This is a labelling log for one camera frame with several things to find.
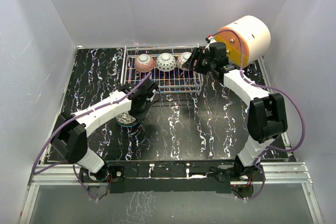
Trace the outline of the white bowl red lattice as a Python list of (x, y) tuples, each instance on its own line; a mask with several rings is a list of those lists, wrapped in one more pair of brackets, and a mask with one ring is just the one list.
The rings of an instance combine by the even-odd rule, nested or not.
[(176, 65), (179, 69), (184, 70), (184, 71), (188, 71), (187, 68), (184, 68), (183, 65), (187, 62), (187, 60), (189, 59), (189, 57), (191, 56), (191, 52), (184, 52), (181, 55), (178, 56), (177, 60), (176, 60)]

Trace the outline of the white wire dish rack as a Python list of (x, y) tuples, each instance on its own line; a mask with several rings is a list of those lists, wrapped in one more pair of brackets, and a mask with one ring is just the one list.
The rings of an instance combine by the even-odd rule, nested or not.
[[(121, 68), (120, 84), (130, 83), (137, 85), (145, 76), (135, 69), (135, 60), (141, 54), (148, 54), (156, 59), (162, 53), (169, 53), (178, 58), (184, 52), (192, 52), (193, 46), (178, 47), (138, 47), (124, 48), (123, 63)], [(197, 93), (200, 94), (203, 87), (203, 76), (192, 71), (185, 71), (176, 67), (169, 72), (154, 68), (150, 79), (155, 81), (161, 93)]]

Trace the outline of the pink floral bowl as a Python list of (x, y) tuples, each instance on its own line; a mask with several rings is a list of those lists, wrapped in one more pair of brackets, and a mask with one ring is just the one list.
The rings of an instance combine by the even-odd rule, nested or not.
[(141, 54), (137, 56), (134, 67), (138, 72), (147, 73), (155, 68), (155, 61), (148, 54)]
[(122, 122), (122, 123), (126, 123), (126, 124), (132, 123), (132, 122), (137, 120), (136, 118), (132, 117), (128, 112), (118, 114), (115, 117), (115, 119)]

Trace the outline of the white bowl brown diamonds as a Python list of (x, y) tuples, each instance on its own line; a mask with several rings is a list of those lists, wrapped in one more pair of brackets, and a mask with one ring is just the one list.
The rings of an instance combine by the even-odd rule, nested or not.
[(159, 71), (170, 72), (176, 67), (176, 59), (172, 54), (162, 53), (156, 58), (155, 64)]

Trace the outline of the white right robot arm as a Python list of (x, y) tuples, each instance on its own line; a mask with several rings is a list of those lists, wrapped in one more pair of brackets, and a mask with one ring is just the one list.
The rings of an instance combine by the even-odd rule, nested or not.
[(205, 49), (195, 47), (183, 68), (201, 74), (211, 73), (247, 105), (248, 140), (234, 162), (235, 176), (247, 180), (263, 153), (288, 128), (283, 96), (255, 86), (242, 71), (230, 64), (223, 42), (210, 43)]

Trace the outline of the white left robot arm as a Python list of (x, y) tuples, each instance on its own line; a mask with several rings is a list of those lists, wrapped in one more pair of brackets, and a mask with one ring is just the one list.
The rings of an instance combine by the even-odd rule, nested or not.
[(116, 119), (122, 126), (133, 126), (144, 120), (158, 85), (145, 78), (133, 86), (125, 84), (102, 101), (76, 113), (58, 116), (50, 143), (69, 164), (77, 164), (90, 172), (96, 181), (108, 177), (108, 164), (88, 146), (88, 137), (99, 127)]

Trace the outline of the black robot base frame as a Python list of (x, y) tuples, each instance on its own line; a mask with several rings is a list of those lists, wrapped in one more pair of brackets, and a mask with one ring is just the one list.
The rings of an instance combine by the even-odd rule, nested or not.
[(86, 184), (103, 184), (110, 194), (143, 192), (216, 192), (231, 193), (234, 182), (250, 183), (262, 178), (260, 162), (244, 167), (233, 161), (113, 161), (97, 175), (81, 168), (79, 178)]

